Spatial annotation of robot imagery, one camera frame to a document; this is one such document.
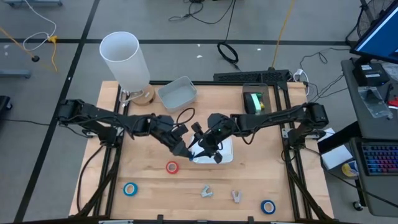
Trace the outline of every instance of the red tape roll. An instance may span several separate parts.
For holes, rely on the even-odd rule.
[[[178,172],[178,164],[174,161],[170,161],[166,164],[166,171],[169,174],[176,174]]]

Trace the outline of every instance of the computer monitor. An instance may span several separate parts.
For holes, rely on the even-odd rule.
[[[398,0],[373,22],[350,52],[363,56],[364,62],[378,59],[398,64]]]

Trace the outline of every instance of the wooden board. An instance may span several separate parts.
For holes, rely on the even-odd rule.
[[[289,83],[290,99],[293,105],[305,101],[303,85]],[[103,82],[98,106],[112,110],[118,84]],[[198,98],[191,106],[196,109],[195,117],[187,123],[198,121],[207,129],[207,117],[212,113],[242,113],[241,86],[196,86]],[[269,89],[271,108],[276,111],[273,89]],[[180,111],[171,114],[177,118]],[[144,107],[130,105],[130,114],[168,114],[159,98]],[[184,114],[183,121],[190,116]],[[191,134],[184,135],[188,145]],[[98,148],[98,140],[90,139],[83,163]],[[292,221],[293,212],[290,201],[289,185],[285,165],[280,158],[282,140],[278,126],[260,130],[254,142],[247,146],[242,139],[233,137],[234,160],[225,165],[198,165],[186,158],[174,157],[169,150],[152,137],[124,138],[119,175],[114,193],[111,218],[117,219],[156,219],[163,214],[166,220],[247,220],[253,216],[257,221]],[[307,187],[314,198],[331,216],[330,199],[319,159],[315,160],[311,152],[302,152]],[[103,152],[89,164],[81,187],[81,206],[90,199],[101,172]],[[165,171],[168,161],[180,165],[178,174],[170,175]],[[123,194],[124,184],[135,182],[138,193],[134,197]],[[208,184],[214,195],[202,198],[200,192]],[[239,204],[233,202],[232,190],[243,192]],[[273,200],[277,210],[273,215],[261,212],[260,203],[265,199]],[[71,214],[76,213],[73,199]]]

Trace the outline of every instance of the gray plastic bin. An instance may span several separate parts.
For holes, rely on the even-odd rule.
[[[163,86],[157,94],[167,111],[174,113],[195,101],[197,89],[191,80],[184,76]]]

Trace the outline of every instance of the white cylinder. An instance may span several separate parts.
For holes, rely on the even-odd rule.
[[[149,84],[148,67],[134,35],[128,32],[107,35],[99,45],[99,53],[124,90],[138,92]]]

